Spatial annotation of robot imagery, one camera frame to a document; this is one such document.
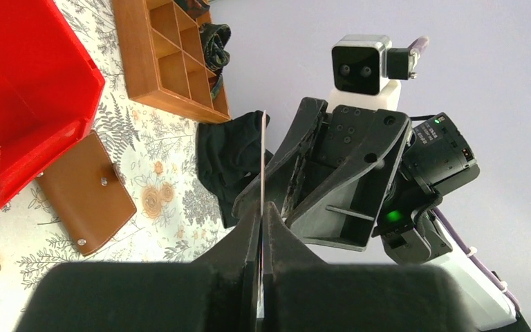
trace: white wall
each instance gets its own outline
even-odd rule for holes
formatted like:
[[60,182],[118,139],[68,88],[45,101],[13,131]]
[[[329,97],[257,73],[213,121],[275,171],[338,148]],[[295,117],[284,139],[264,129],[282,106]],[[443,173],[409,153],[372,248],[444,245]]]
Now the white wall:
[[[469,141],[481,175],[442,210],[507,280],[531,322],[531,1],[216,0],[212,14],[232,29],[232,113],[266,109],[270,149],[300,99],[327,97],[330,49],[344,35],[385,34],[399,47],[430,36],[399,110],[445,111]],[[389,261],[378,241],[364,253],[316,252],[329,261]]]

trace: camera lens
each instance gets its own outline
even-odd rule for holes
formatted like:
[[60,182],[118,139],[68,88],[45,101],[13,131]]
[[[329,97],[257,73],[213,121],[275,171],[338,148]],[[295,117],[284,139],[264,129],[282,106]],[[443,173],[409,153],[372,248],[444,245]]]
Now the camera lens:
[[363,69],[361,70],[361,76],[369,77],[370,75],[371,75],[371,68],[363,67]]
[[349,67],[348,65],[344,64],[344,65],[341,65],[341,75],[343,76],[347,76],[349,75],[349,73],[351,72],[351,67]]

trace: table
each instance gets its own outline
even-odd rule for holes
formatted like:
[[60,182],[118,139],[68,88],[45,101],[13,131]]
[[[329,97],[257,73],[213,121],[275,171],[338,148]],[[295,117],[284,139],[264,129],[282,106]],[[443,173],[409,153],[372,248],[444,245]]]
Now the table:
[[[56,4],[105,76],[94,129],[138,211],[85,259],[35,182],[18,193],[0,211],[0,331],[15,328],[33,290],[57,264],[191,261],[227,234],[216,198],[196,178],[196,123],[127,98],[111,2]],[[158,200],[162,188],[168,194]]]

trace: orange flower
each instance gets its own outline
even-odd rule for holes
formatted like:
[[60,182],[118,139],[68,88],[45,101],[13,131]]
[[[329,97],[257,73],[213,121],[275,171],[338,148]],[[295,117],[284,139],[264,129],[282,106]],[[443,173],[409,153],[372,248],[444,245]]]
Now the orange flower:
[[160,197],[166,203],[172,202],[174,199],[174,188],[169,183],[164,183],[160,189]]
[[143,189],[142,193],[143,213],[150,219],[155,219],[162,212],[160,193],[153,185]]
[[164,165],[160,161],[156,161],[156,163],[153,164],[153,171],[157,175],[161,175],[164,172]]

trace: wooden box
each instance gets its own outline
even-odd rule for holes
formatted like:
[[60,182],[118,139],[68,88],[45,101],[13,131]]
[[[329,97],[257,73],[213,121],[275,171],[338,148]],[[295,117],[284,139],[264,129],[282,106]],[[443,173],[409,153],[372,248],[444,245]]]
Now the wooden box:
[[113,0],[129,99],[200,122],[231,119],[225,87],[206,68],[198,27],[173,0]]

